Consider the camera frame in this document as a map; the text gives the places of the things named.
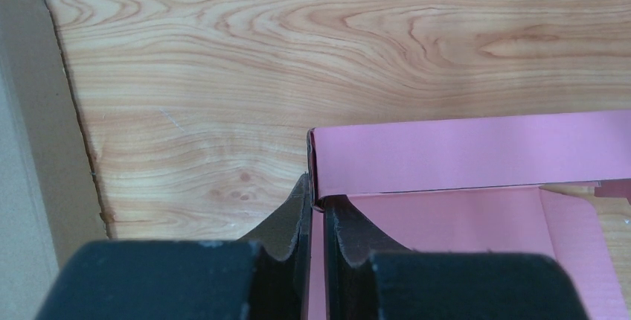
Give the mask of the brown cardboard box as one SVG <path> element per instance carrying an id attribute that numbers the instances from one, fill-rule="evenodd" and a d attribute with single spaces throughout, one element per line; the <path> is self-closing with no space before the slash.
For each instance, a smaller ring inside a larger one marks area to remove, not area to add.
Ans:
<path id="1" fill-rule="evenodd" d="M 106 239 L 45 0 L 1 0 L 1 317 L 32 319 L 60 268 Z"/>

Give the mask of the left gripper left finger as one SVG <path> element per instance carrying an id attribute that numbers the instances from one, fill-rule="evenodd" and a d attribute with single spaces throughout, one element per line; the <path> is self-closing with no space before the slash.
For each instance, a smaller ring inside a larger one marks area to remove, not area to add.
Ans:
<path id="1" fill-rule="evenodd" d="M 237 240 L 106 240 L 82 246 L 38 319 L 304 319 L 310 182 Z"/>

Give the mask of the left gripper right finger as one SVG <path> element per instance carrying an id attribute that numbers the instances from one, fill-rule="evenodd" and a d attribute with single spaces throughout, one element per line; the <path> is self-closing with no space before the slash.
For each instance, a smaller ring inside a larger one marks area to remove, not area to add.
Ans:
<path id="1" fill-rule="evenodd" d="M 586 319 L 563 268 L 545 255 L 418 252 L 345 195 L 326 198 L 329 319 Z"/>

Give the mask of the pink paper box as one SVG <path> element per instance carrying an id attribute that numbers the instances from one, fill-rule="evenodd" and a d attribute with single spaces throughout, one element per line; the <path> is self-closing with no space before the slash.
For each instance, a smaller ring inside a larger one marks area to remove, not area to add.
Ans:
<path id="1" fill-rule="evenodd" d="M 545 185 L 629 198 L 629 111 L 320 127 L 307 147 L 316 210 L 348 196 L 418 251 L 547 255 L 590 318 L 628 318 L 595 208 Z"/>

